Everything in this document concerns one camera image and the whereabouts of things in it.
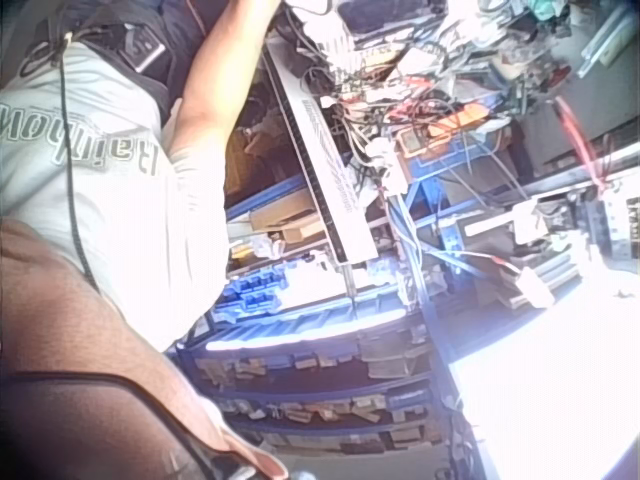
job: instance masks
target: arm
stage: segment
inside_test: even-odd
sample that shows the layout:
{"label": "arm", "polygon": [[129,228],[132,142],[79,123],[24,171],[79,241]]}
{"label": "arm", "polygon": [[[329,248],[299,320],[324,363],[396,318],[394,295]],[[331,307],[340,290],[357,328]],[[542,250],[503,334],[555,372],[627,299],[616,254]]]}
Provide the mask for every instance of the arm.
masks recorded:
{"label": "arm", "polygon": [[[209,448],[219,452],[236,452],[269,478],[287,478],[286,469],[277,460],[235,435],[224,423],[220,411],[210,402],[203,402],[178,369],[136,335],[116,309],[89,286],[81,273],[55,253],[31,228],[14,220],[0,218],[0,240],[2,380],[5,380],[5,375],[25,372],[102,373],[129,379],[151,394],[186,430]],[[140,444],[143,445],[154,438],[156,430],[145,431],[144,422],[138,425],[135,418],[122,424],[116,437],[109,433],[111,430],[108,428],[105,430],[105,424],[101,424],[100,419],[113,418],[114,410],[119,408],[115,402],[121,397],[112,399],[113,402],[104,397],[96,399],[90,394],[84,399],[82,395],[56,397],[55,394],[50,398],[34,398],[33,392],[41,391],[38,389],[22,390],[23,398],[15,393],[8,397],[5,395],[5,386],[6,383],[0,381],[0,418],[7,420],[7,425],[15,427],[15,431],[27,435],[21,436],[27,445],[30,438],[34,444],[42,444],[45,441],[43,435],[56,430],[65,433],[55,435],[53,441],[66,438],[68,442],[73,437],[70,437],[70,432],[76,431],[78,425],[86,425],[79,420],[76,425],[60,426],[60,419],[65,417],[52,413],[49,407],[55,405],[61,407],[58,412],[60,415],[75,410],[80,419],[83,417],[81,412],[89,409],[90,417],[96,418],[97,423],[90,423],[88,431],[78,433],[82,435],[79,442],[91,443],[89,439],[94,438],[97,441],[95,445],[100,445],[104,439],[110,439],[110,442],[124,445],[125,441],[136,438],[142,439]],[[58,403],[55,398],[61,398],[63,403]],[[131,415],[127,413],[126,406],[122,408],[125,409],[122,418]],[[37,428],[27,433],[19,418],[29,419],[30,425]],[[122,438],[123,443],[118,443],[114,438]],[[63,443],[60,448],[68,451],[68,445]],[[54,446],[51,444],[46,450],[51,452]],[[139,457],[142,450],[138,450],[136,455],[142,458]],[[40,459],[37,455],[27,457],[30,460]],[[123,461],[128,461],[127,458],[131,457],[124,455]],[[125,476],[137,478],[136,475]]]}
{"label": "arm", "polygon": [[186,147],[224,151],[246,101],[280,0],[231,0],[189,72],[170,156]]}

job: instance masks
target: man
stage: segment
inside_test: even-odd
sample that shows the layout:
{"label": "man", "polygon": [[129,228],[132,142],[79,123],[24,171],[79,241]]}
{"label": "man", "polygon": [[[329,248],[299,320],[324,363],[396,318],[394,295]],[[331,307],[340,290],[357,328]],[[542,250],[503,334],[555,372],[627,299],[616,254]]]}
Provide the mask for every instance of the man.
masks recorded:
{"label": "man", "polygon": [[[279,3],[231,1],[202,43],[201,30],[220,10],[215,0],[66,1],[42,35],[52,40],[36,39],[0,93],[0,214],[31,226],[94,277],[103,298],[160,351],[186,334],[224,285],[225,147]],[[109,45],[127,35],[124,21],[145,25],[123,43],[151,42],[149,58],[127,63],[123,49]],[[91,32],[103,24],[106,33]],[[64,48],[69,31],[61,69],[49,61],[59,51],[46,53]],[[155,41],[166,51],[153,60]],[[143,74],[131,66],[148,60]],[[161,126],[178,96],[164,152]]]}
{"label": "man", "polygon": [[158,353],[224,283],[225,146],[279,2],[207,34],[214,0],[66,1],[0,92],[0,407],[37,478],[286,476]]}

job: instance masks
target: red wire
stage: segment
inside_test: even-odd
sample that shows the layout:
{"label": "red wire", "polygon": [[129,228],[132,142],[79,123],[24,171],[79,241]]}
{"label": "red wire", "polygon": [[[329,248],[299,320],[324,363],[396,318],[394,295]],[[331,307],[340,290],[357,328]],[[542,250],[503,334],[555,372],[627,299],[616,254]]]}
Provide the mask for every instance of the red wire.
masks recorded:
{"label": "red wire", "polygon": [[591,142],[587,140],[582,132],[578,120],[571,111],[571,108],[569,108],[567,102],[561,97],[556,97],[555,105],[556,113],[569,137],[569,142],[571,142],[571,145],[578,154],[578,158],[589,173],[591,181],[598,188],[598,193],[601,194],[605,189],[605,183],[596,171],[596,153],[593,145],[591,145]]}

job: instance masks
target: white t-shirt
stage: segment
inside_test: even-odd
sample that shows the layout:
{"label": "white t-shirt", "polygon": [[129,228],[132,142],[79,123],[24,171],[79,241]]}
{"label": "white t-shirt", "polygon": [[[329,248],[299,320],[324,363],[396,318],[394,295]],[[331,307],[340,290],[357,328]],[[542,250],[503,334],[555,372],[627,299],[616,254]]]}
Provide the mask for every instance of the white t-shirt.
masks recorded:
{"label": "white t-shirt", "polygon": [[[224,151],[167,158],[155,101],[82,44],[65,54],[80,235],[102,294],[158,350],[225,283]],[[71,236],[60,73],[0,92],[0,214],[81,268]]]}

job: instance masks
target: bright light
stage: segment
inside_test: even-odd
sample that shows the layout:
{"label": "bright light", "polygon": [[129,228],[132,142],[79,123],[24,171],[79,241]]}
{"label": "bright light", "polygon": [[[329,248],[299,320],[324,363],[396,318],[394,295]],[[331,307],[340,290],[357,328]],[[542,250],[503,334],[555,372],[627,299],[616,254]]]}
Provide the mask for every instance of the bright light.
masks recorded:
{"label": "bright light", "polygon": [[611,154],[611,161],[617,162],[618,160],[622,160],[624,158],[630,157],[631,155],[635,155],[640,152],[640,142],[632,143],[620,150],[616,150]]}
{"label": "bright light", "polygon": [[239,350],[241,348],[264,348],[276,345],[285,345],[303,341],[320,340],[323,338],[337,337],[354,333],[365,328],[377,327],[385,323],[400,320],[407,314],[404,308],[391,310],[389,312],[379,313],[369,317],[359,318],[351,322],[341,323],[337,325],[329,325],[314,330],[307,330],[301,333],[292,333],[290,335],[282,335],[279,337],[255,338],[251,340],[224,340],[207,343],[207,350],[210,352],[219,352],[223,350]]}
{"label": "bright light", "polygon": [[452,366],[501,480],[599,480],[640,432],[640,297],[611,288],[638,284],[627,275],[583,282]]}

